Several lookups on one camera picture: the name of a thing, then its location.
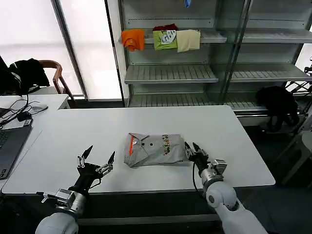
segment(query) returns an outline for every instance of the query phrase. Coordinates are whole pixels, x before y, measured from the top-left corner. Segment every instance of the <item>black bag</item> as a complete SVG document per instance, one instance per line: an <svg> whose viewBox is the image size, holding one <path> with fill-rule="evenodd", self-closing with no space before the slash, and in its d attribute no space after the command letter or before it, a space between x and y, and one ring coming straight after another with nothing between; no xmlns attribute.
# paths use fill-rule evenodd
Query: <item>black bag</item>
<svg viewBox="0 0 312 234"><path fill-rule="evenodd" d="M271 116L268 128L271 132L277 132L281 129L285 121L289 126L295 126L299 122L297 114L298 104L293 95L285 88L272 86L259 90L256 94L257 101L264 105ZM273 126L273 117L277 117L277 122Z"/></svg>

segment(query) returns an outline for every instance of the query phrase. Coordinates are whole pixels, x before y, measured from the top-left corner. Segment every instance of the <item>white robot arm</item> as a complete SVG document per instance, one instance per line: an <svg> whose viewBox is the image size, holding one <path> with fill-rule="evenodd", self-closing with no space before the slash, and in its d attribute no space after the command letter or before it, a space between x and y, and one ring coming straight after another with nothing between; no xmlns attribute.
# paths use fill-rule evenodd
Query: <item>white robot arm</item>
<svg viewBox="0 0 312 234"><path fill-rule="evenodd" d="M185 143L190 161L198 167L202 180L204 197L222 221L225 234L267 234L264 227L246 210L238 200L232 186L223 181L223 172L227 166L223 160L208 160L203 150L193 143L194 149Z"/></svg>

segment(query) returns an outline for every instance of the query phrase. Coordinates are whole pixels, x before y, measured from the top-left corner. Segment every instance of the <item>wooden chair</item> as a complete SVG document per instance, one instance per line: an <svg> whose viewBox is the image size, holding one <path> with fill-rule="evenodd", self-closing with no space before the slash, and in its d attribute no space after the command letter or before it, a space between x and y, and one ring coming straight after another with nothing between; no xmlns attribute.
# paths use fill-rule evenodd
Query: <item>wooden chair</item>
<svg viewBox="0 0 312 234"><path fill-rule="evenodd" d="M66 82L64 81L64 78L62 77L62 66L58 62L55 62L52 60L39 60L39 62L43 66L43 68L55 68L56 69L54 77L53 77L53 83L54 83L55 89L57 90L57 93L68 94L68 96L72 99L72 101L75 101ZM61 87L59 86L59 81L62 83L64 90L62 90Z"/></svg>

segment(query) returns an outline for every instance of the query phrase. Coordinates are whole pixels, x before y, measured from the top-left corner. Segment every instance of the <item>floor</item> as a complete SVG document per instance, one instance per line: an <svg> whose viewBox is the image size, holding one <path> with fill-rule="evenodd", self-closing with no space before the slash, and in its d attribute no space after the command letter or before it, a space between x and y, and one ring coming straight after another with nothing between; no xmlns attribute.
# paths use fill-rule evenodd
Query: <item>floor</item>
<svg viewBox="0 0 312 234"><path fill-rule="evenodd" d="M122 103L94 102L91 105L79 103L79 108L121 107ZM272 234L309 234L312 224L312 191L306 186L312 180L312 163L308 161L287 186L280 185L280 179L296 161L298 154L285 156L281 162L273 163L278 153L287 145L290 138L281 134L264 134L257 127L246 128L254 145L276 179L276 185L257 189L245 201L244 206L251 210L265 229ZM2 233L34 233L36 224L20 217L6 206L0 208ZM217 222L179 223L158 225L126 225L109 227L81 227L80 234L94 232L127 231L136 233L223 233Z"/></svg>

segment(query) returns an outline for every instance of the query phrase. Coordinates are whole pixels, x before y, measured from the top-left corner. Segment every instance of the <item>folded shirt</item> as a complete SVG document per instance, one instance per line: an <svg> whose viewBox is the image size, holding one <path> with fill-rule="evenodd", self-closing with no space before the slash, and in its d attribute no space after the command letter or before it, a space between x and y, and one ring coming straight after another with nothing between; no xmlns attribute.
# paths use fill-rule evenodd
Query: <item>folded shirt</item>
<svg viewBox="0 0 312 234"><path fill-rule="evenodd" d="M200 45L200 31L192 29L177 31L176 40L178 53L198 50Z"/></svg>
<svg viewBox="0 0 312 234"><path fill-rule="evenodd" d="M144 31L141 29L123 31L121 41L124 47L129 48L129 51L144 50Z"/></svg>
<svg viewBox="0 0 312 234"><path fill-rule="evenodd" d="M129 167L148 165L189 165L184 140L179 134L144 135L129 133L124 151Z"/></svg>
<svg viewBox="0 0 312 234"><path fill-rule="evenodd" d="M177 48L176 30L153 31L154 49L167 50Z"/></svg>

